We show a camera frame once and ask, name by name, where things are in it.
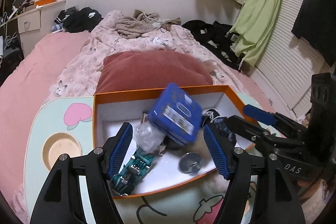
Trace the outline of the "white fur pompom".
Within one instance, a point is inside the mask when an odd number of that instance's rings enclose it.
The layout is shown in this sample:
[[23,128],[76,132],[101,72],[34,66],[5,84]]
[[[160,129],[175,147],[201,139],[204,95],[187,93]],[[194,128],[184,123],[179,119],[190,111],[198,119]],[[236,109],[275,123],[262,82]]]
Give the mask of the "white fur pompom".
[[225,180],[220,174],[211,173],[205,177],[202,184],[202,191],[208,194],[222,194],[227,191],[229,183],[230,182]]

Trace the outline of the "brown playing card box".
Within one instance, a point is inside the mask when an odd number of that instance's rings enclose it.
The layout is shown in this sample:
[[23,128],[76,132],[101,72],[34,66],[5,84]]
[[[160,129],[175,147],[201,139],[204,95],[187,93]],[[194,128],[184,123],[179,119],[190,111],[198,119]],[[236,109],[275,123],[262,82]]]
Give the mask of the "brown playing card box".
[[147,113],[142,113],[141,123],[145,123],[147,121],[148,121],[148,114]]

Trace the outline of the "white bedside drawer cabinet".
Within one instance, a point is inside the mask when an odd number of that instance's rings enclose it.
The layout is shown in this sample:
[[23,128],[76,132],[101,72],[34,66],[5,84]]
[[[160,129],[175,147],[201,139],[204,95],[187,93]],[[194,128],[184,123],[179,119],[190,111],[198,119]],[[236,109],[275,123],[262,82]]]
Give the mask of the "white bedside drawer cabinet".
[[66,0],[24,12],[17,17],[18,33],[24,57],[29,55],[37,42],[51,32],[54,20],[65,9]]

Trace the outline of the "teal circuit board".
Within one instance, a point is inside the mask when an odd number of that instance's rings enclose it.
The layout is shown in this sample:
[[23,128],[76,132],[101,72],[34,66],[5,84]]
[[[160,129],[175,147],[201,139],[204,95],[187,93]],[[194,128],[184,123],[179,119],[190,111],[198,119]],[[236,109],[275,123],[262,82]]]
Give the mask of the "teal circuit board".
[[146,154],[138,148],[122,170],[112,177],[112,189],[120,196],[130,195],[150,171],[156,157],[155,153]]

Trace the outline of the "green hanging garment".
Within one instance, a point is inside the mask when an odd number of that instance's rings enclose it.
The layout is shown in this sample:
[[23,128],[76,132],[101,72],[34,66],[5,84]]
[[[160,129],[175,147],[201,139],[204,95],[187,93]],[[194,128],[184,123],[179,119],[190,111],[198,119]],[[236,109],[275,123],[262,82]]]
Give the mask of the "green hanging garment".
[[242,62],[254,67],[272,35],[280,11],[281,0],[245,0],[234,25],[228,31],[238,38],[232,45]]

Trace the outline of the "green cartoon folding table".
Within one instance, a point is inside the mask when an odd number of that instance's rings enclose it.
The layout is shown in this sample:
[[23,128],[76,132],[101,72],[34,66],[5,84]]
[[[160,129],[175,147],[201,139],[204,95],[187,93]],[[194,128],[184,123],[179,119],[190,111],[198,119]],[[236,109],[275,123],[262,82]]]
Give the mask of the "green cartoon folding table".
[[257,102],[226,85],[66,97],[45,104],[26,151],[25,195],[31,223],[214,223],[228,198],[210,189],[209,153],[196,174],[182,173],[186,151],[136,155],[143,113],[173,124],[184,142],[202,140],[201,115],[243,117]]

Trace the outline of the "clear plastic bag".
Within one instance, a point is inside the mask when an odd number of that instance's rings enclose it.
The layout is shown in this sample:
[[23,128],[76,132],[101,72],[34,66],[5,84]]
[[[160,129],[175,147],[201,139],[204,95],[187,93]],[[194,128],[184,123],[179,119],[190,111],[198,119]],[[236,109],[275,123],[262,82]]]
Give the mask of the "clear plastic bag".
[[140,123],[134,129],[137,147],[145,154],[155,153],[165,138],[165,134],[150,122]]

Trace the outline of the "orange tissue box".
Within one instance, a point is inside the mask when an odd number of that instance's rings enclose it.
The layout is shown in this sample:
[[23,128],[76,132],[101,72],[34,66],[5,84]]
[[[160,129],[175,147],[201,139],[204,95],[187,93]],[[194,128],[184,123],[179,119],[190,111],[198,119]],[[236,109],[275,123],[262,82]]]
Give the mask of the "orange tissue box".
[[36,0],[35,1],[35,6],[36,7],[40,7],[40,6],[44,6],[44,5],[48,5],[50,3],[54,3],[56,2],[57,0]]

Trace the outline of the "black clothes pile right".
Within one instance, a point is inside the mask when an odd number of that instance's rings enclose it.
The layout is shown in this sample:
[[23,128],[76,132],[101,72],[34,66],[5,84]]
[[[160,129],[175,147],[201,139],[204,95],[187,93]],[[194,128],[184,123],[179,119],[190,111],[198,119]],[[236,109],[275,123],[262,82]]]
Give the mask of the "black clothes pile right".
[[194,39],[211,51],[218,59],[230,68],[239,71],[242,56],[237,57],[231,49],[234,43],[231,38],[236,33],[227,34],[231,25],[214,21],[213,24],[202,20],[190,20],[182,25],[189,30]]

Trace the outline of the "red cushion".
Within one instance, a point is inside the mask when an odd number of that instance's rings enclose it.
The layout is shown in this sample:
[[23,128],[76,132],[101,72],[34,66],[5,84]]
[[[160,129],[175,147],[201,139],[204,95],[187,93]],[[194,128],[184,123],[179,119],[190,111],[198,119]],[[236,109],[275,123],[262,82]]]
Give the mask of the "red cushion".
[[96,93],[178,86],[212,85],[196,58],[173,51],[123,52],[104,59]]

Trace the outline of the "beige knitted blanket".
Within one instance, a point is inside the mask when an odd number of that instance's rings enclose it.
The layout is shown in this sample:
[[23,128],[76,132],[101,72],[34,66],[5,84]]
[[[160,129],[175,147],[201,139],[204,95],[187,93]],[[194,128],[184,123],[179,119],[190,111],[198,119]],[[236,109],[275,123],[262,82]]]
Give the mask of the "beige knitted blanket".
[[141,10],[135,10],[133,16],[123,16],[115,23],[115,30],[122,38],[135,39],[161,28],[169,31],[172,25],[181,25],[181,19],[162,19],[155,12],[145,13]]

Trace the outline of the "pink floral duvet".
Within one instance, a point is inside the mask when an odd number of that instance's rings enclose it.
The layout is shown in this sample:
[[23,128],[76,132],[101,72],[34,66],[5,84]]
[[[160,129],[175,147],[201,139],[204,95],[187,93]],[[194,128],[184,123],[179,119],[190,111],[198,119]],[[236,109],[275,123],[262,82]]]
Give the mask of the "pink floral duvet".
[[119,35],[118,23],[125,16],[114,10],[93,29],[80,53],[63,69],[50,86],[46,102],[60,97],[88,97],[94,95],[102,74],[106,57],[119,53],[164,51],[178,52],[197,59],[211,77],[214,85],[229,85],[234,91],[245,93],[242,82],[228,66],[197,42],[187,29],[174,25],[169,30],[159,28],[137,38],[126,39]]

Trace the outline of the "black lace-trimmed garment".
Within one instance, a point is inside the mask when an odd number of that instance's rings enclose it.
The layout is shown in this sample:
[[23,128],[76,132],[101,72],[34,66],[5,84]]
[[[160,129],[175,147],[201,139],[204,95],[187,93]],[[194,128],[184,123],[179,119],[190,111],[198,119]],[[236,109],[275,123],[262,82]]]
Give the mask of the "black lace-trimmed garment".
[[202,125],[201,127],[204,128],[207,124],[214,124],[217,128],[218,132],[228,138],[228,140],[233,144],[236,145],[236,135],[227,127],[227,117],[221,116],[215,109],[210,109],[205,111],[202,114]]

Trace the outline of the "brown fur pompom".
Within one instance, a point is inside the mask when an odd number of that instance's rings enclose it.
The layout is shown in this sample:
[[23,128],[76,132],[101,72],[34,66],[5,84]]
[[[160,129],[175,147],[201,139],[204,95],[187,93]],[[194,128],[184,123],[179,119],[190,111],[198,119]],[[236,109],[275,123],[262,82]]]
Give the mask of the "brown fur pompom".
[[197,152],[199,153],[204,159],[210,159],[211,155],[209,149],[204,140],[203,136],[203,129],[200,129],[197,134],[197,138],[193,143],[188,144],[185,147],[186,152]]

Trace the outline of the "orange cardboard box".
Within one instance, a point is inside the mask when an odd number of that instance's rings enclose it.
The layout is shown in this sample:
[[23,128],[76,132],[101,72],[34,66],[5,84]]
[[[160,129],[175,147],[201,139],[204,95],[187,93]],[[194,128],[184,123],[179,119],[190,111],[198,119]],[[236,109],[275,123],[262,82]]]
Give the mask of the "orange cardboard box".
[[[216,109],[225,117],[232,115],[242,117],[243,107],[247,104],[261,106],[251,96],[236,93],[228,85],[188,86],[183,90],[183,105],[193,101],[202,111]],[[123,123],[127,122],[132,126],[132,139],[121,165],[126,165],[138,148],[144,148],[146,154],[155,157],[151,166],[146,169],[146,175],[128,194],[130,197],[147,196],[174,189],[195,181],[215,169],[214,162],[209,156],[202,154],[200,171],[195,174],[182,173],[179,161],[190,148],[173,151],[164,146],[166,134],[143,119],[143,114],[150,113],[163,92],[163,88],[158,88],[94,95],[92,109],[94,146],[101,147],[109,137],[117,134]]]

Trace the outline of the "black clothes pile left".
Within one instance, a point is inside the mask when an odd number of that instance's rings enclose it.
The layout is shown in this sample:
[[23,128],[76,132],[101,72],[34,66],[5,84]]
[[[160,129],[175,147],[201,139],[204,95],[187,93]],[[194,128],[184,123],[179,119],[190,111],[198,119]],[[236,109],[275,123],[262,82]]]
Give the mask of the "black clothes pile left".
[[91,32],[102,20],[103,17],[97,10],[90,7],[78,10],[73,6],[60,11],[54,20],[55,25],[51,28],[51,32]]

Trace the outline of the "black clothes pile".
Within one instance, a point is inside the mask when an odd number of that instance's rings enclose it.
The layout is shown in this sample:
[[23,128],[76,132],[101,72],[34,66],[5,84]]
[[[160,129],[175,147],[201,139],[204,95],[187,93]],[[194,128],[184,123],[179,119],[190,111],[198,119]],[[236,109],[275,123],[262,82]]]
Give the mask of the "black clothes pile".
[[227,34],[231,25],[214,21],[213,24],[202,20],[190,20],[182,25],[189,30],[194,39],[211,51],[218,59],[230,68],[239,71],[242,56],[237,57],[231,49],[234,43],[231,38],[236,33]]
[[78,10],[73,6],[60,11],[54,20],[55,25],[51,28],[51,32],[91,32],[102,20],[103,17],[97,10],[90,7]]

